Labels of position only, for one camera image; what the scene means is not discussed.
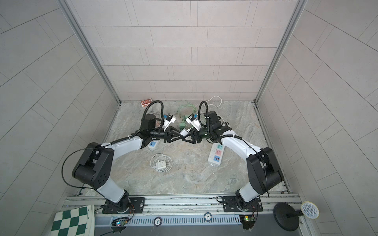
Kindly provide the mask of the colourful white power strip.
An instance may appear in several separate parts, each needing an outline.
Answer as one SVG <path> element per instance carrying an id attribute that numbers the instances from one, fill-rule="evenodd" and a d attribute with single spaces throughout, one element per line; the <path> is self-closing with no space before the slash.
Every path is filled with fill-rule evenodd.
<path id="1" fill-rule="evenodd" d="M 219 143 L 215 143 L 212 145 L 211 151 L 209 153 L 208 162 L 211 166 L 220 166 L 222 157 L 224 154 L 225 146 Z"/>

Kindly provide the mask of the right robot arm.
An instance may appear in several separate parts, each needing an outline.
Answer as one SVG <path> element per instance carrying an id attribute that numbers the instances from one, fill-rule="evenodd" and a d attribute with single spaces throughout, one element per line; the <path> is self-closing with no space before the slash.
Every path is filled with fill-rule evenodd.
<path id="1" fill-rule="evenodd" d="M 259 196 L 283 181 L 282 170 L 271 148 L 260 148 L 245 141 L 227 124 L 222 124 L 214 111 L 205 117 L 206 124 L 202 124 L 198 118 L 194 114 L 188 116 L 186 122 L 194 128 L 182 131 L 184 138 L 190 136 L 198 143 L 209 138 L 211 143 L 230 148 L 247 164 L 248 183 L 235 193 L 235 201 L 240 210 L 251 208 Z"/>

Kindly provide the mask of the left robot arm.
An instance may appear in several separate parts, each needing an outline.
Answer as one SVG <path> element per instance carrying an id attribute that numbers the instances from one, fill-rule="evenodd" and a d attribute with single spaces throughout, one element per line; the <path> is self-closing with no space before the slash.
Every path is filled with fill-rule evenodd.
<path id="1" fill-rule="evenodd" d="M 156 119 L 154 114 L 144 115 L 140 128 L 131 136 L 108 144 L 88 144 L 73 168 L 72 176 L 76 180 L 89 185 L 106 199 L 103 212 L 124 213 L 131 208 L 129 193 L 111 179 L 112 166 L 117 158 L 145 148 L 155 139 L 170 143 L 188 134 L 185 129 L 180 131 L 170 126 L 175 120 L 171 115 L 159 127 L 156 127 Z"/>

